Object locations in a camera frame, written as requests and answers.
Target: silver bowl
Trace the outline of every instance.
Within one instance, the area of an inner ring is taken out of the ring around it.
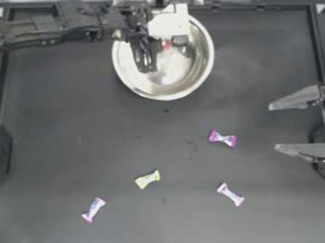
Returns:
[[[189,47],[174,47],[158,54],[157,72],[141,73],[130,44],[120,41],[113,43],[113,64],[120,79],[142,97],[160,101],[181,99],[203,85],[211,75],[213,39],[196,18],[190,16],[189,22]]]

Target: yellow candy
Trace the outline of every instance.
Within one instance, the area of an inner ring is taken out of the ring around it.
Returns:
[[[140,177],[136,180],[136,183],[138,184],[138,187],[141,189],[145,189],[146,186],[153,182],[153,181],[160,181],[161,180],[161,173],[160,170],[156,170],[156,172],[148,176]]]

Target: dark surface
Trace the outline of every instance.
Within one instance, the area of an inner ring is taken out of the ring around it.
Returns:
[[[316,83],[305,13],[200,14],[213,74],[185,99],[138,97],[113,71],[112,44],[11,56],[6,125],[13,177],[0,187],[0,242],[322,242],[325,181],[273,150],[305,142],[318,108],[268,112]],[[239,148],[209,144],[215,128]],[[160,169],[144,191],[134,179]],[[216,191],[228,182],[237,208]],[[89,225],[96,196],[109,201]]]

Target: wrapped candy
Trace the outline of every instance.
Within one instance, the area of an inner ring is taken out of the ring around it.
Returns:
[[[223,136],[220,133],[217,133],[216,130],[213,130],[211,133],[209,140],[211,140],[211,142],[223,141],[231,147],[236,148],[237,142],[239,142],[239,137],[237,136]]]
[[[136,180],[136,183],[141,189],[145,189],[146,186],[153,182],[153,181],[160,181],[161,180],[161,173],[160,170],[157,170],[153,174],[140,177]]]
[[[217,188],[217,192],[223,195],[225,195],[229,199],[232,199],[237,206],[240,206],[245,200],[244,196],[237,195],[233,193],[229,189],[229,186],[227,183],[223,183],[220,187]]]
[[[85,214],[82,214],[83,219],[85,219],[89,223],[93,223],[93,219],[94,219],[94,217],[96,217],[96,215],[97,215],[100,209],[101,209],[106,204],[108,204],[108,202],[106,202],[102,198],[97,197],[97,198],[94,199],[89,211],[87,211]]]

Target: purple candy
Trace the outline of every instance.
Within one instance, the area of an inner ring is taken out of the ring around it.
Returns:
[[[108,202],[106,202],[102,198],[97,197],[97,198],[94,199],[89,211],[87,211],[85,214],[82,214],[83,219],[85,219],[89,223],[93,223],[93,219],[94,219],[94,217],[96,217],[96,215],[97,215],[100,209],[101,209],[106,204],[108,204]]]
[[[220,133],[217,133],[216,130],[213,130],[211,133],[209,140],[211,140],[211,142],[223,141],[231,147],[236,148],[237,142],[239,142],[239,137],[237,136],[223,136]]]

